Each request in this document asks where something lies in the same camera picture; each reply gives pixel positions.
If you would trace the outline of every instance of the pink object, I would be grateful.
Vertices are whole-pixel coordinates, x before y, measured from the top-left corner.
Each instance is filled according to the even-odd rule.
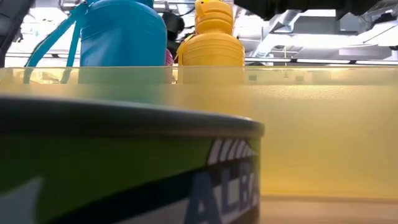
[[[166,66],[172,66],[174,64],[173,55],[168,49],[166,49]]]

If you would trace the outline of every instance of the green container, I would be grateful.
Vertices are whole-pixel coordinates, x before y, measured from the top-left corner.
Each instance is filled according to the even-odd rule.
[[[256,223],[263,125],[0,97],[0,223]]]

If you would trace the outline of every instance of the blue bottle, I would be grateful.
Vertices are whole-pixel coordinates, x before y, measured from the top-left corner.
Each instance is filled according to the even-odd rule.
[[[83,18],[81,67],[163,66],[167,29],[153,0],[99,0]]]

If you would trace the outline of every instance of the container lid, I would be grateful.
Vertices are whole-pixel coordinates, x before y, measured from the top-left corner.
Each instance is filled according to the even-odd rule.
[[[214,136],[259,138],[248,118],[121,101],[0,96],[0,134],[21,136]]]

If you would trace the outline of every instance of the blue strap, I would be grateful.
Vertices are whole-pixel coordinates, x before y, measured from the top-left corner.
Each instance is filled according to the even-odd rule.
[[[75,30],[73,31],[73,37],[72,37],[72,42],[70,45],[69,49],[69,56],[67,60],[67,66],[71,67],[73,66],[73,61],[75,60],[75,54],[76,54],[76,48],[77,48],[77,43],[80,35],[80,28],[81,28],[81,23],[80,23],[80,16],[84,15],[86,10],[88,9],[88,6],[92,3],[93,1],[85,1],[81,4],[79,4],[74,10],[72,10],[70,13],[70,16],[68,19],[65,19],[64,21],[61,22],[61,24],[53,31],[51,32],[47,38],[36,48],[35,51],[32,52],[32,55],[28,59],[28,62],[26,63],[26,67],[35,67],[38,62],[43,58],[43,56],[50,50],[50,48],[56,43],[56,41],[69,29],[69,27],[76,21],[75,25]],[[30,82],[30,76],[32,75],[33,69],[25,69],[24,72],[24,84],[29,84]]]

